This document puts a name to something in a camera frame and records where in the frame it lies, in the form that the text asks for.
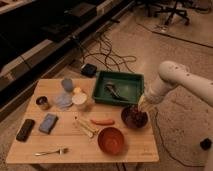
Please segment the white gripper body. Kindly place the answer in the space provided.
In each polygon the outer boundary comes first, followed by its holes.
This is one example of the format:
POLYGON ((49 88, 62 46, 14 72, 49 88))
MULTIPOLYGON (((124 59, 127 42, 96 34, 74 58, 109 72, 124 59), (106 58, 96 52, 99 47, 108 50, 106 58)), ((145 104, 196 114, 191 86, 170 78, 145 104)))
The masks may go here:
POLYGON ((149 112, 153 108, 154 105, 150 103, 144 95, 142 95, 138 101, 138 110, 141 112, 149 112))

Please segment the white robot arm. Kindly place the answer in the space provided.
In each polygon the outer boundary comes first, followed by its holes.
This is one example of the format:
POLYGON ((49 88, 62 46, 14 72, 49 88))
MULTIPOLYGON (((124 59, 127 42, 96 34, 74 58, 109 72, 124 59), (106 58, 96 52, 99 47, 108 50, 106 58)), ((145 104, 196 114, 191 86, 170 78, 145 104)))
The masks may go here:
POLYGON ((182 86, 213 108, 213 80, 195 75, 183 64, 164 61, 156 79, 148 85, 138 101, 138 109, 148 111, 161 103, 177 86, 182 86))

